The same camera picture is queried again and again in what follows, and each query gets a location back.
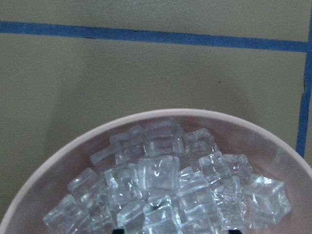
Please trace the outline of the pink bowl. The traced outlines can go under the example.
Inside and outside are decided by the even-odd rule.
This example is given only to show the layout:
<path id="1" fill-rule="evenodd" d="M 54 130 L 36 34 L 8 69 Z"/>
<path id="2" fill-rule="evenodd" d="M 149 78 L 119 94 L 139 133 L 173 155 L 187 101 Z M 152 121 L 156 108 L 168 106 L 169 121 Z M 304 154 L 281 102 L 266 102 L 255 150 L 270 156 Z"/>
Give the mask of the pink bowl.
<path id="1" fill-rule="evenodd" d="M 163 109 L 122 117 L 79 136 L 45 161 L 11 202 L 2 222 L 3 234 L 48 234 L 43 217 L 67 194 L 67 184 L 91 165 L 91 154 L 105 148 L 109 136 L 136 124 L 176 117 L 186 130 L 206 127 L 222 152 L 246 154 L 265 176 L 285 183 L 292 211 L 267 234 L 312 231 L 312 170 L 287 143 L 269 131 L 231 115 L 197 109 Z"/>

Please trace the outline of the ice cubes pile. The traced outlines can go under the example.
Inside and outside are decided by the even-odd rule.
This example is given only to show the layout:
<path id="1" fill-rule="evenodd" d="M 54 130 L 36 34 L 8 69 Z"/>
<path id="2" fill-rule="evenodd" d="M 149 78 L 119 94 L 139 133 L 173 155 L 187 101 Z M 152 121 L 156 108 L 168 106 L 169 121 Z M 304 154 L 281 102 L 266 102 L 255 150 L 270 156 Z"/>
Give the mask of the ice cubes pile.
<path id="1" fill-rule="evenodd" d="M 206 128 L 174 119 L 109 138 L 43 218 L 55 234 L 245 234 L 292 209 L 282 181 L 223 154 Z"/>

